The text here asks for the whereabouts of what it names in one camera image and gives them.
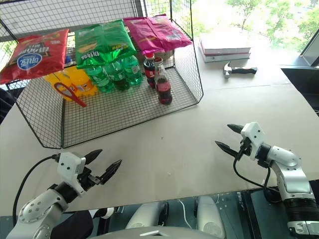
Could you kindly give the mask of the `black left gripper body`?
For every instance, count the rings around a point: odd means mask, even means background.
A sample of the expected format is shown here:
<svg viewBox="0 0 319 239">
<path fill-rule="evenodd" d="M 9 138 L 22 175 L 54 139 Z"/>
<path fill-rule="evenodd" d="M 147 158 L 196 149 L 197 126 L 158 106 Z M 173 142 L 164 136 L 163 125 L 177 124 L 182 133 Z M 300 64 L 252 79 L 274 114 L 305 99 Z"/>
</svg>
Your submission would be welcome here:
<svg viewBox="0 0 319 239">
<path fill-rule="evenodd" d="M 91 169 L 84 167 L 82 173 L 78 174 L 77 180 L 85 192 L 95 185 L 103 185 L 102 179 L 91 174 Z"/>
</svg>

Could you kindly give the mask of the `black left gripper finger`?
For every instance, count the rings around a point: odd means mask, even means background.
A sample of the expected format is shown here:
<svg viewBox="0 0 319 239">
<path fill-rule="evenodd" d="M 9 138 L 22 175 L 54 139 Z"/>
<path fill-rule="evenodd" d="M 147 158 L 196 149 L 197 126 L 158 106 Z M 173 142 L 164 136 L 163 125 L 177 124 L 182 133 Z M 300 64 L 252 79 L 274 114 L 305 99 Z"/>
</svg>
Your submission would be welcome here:
<svg viewBox="0 0 319 239">
<path fill-rule="evenodd" d="M 122 163 L 122 160 L 117 160 L 114 163 L 112 163 L 105 172 L 100 176 L 100 184 L 104 185 L 110 178 L 113 177 L 113 175 L 117 172 L 120 165 Z"/>
<path fill-rule="evenodd" d="M 85 157 L 85 164 L 88 165 L 91 162 L 93 162 L 102 151 L 103 151 L 102 149 L 97 149 L 97 150 L 93 150 L 93 151 L 89 152 L 88 154 L 86 154 L 84 156 Z"/>
</svg>

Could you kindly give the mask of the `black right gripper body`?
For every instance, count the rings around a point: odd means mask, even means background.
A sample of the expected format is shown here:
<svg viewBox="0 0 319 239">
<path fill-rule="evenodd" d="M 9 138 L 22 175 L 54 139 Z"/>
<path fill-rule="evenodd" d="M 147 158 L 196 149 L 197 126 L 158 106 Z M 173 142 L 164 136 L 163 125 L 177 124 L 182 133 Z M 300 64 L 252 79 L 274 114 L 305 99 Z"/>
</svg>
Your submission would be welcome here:
<svg viewBox="0 0 319 239">
<path fill-rule="evenodd" d="M 248 137 L 246 137 L 243 140 L 241 140 L 240 149 L 235 159 L 240 160 L 243 155 L 250 156 L 250 154 L 251 154 L 251 140 Z"/>
</svg>

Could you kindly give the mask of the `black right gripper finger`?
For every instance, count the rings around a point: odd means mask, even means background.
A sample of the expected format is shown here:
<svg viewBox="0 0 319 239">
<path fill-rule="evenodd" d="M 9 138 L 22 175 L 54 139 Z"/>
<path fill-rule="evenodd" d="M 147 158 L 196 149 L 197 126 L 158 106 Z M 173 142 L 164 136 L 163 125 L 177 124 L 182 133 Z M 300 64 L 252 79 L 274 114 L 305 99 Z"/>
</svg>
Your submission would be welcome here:
<svg viewBox="0 0 319 239">
<path fill-rule="evenodd" d="M 227 126 L 234 131 L 235 133 L 241 134 L 241 131 L 243 130 L 244 126 L 238 125 L 238 124 L 227 124 Z"/>
<path fill-rule="evenodd" d="M 222 151 L 224 151 L 225 153 L 231 155 L 232 157 L 236 157 L 237 151 L 231 149 L 229 145 L 226 145 L 226 144 L 224 144 L 222 142 L 219 142 L 219 141 L 215 141 L 215 143 L 217 144 L 217 146 L 220 149 L 222 149 Z"/>
</svg>

